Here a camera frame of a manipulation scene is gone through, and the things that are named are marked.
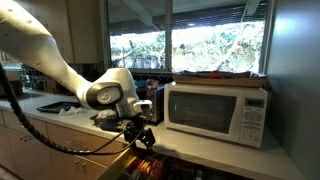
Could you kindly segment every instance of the wall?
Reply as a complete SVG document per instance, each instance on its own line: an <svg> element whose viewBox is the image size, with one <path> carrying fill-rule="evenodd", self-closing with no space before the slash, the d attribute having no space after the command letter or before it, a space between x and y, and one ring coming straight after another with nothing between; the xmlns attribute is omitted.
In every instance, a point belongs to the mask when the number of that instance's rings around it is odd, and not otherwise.
<svg viewBox="0 0 320 180"><path fill-rule="evenodd" d="M278 0L267 73L270 129L307 179L320 176L320 1Z"/></svg>

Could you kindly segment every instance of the microwave door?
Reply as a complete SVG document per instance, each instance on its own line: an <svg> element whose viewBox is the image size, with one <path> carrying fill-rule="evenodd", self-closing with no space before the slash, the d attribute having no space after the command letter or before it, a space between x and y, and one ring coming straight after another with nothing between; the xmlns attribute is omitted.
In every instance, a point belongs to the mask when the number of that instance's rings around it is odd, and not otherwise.
<svg viewBox="0 0 320 180"><path fill-rule="evenodd" d="M188 127L229 134L237 97L171 92L170 121Z"/></svg>

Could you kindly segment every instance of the kitchen counter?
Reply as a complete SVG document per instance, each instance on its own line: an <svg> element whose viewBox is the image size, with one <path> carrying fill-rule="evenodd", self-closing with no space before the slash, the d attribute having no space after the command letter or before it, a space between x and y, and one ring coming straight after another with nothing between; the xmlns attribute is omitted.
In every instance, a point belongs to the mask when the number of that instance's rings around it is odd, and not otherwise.
<svg viewBox="0 0 320 180"><path fill-rule="evenodd" d="M77 102L74 96L24 90L18 100L29 117L108 139L117 135L94 126L90 117L98 111L85 110L75 115L60 116L36 109L59 101ZM0 108L12 111L6 98L0 98ZM170 130L163 122L157 126L148 125L147 128L152 129L157 141L153 150L161 154L253 179L305 179L268 130L265 130L262 148L257 149ZM126 143L123 136L117 141ZM144 148L142 143L137 142L137 145Z"/></svg>

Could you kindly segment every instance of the window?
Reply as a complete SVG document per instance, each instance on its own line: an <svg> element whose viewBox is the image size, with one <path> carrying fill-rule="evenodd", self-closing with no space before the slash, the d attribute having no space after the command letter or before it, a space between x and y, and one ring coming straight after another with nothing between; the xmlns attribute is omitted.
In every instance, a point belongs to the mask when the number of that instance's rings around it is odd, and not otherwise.
<svg viewBox="0 0 320 180"><path fill-rule="evenodd" d="M111 67L263 71L271 0L107 0Z"/></svg>

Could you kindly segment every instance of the microwave control panel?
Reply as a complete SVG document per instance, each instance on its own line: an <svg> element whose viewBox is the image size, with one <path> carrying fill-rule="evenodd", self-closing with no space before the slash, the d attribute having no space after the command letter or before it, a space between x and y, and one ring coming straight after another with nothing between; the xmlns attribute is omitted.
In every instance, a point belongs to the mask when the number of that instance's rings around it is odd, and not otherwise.
<svg viewBox="0 0 320 180"><path fill-rule="evenodd" d="M241 144L261 147L266 112L264 101L264 99L245 99L239 140Z"/></svg>

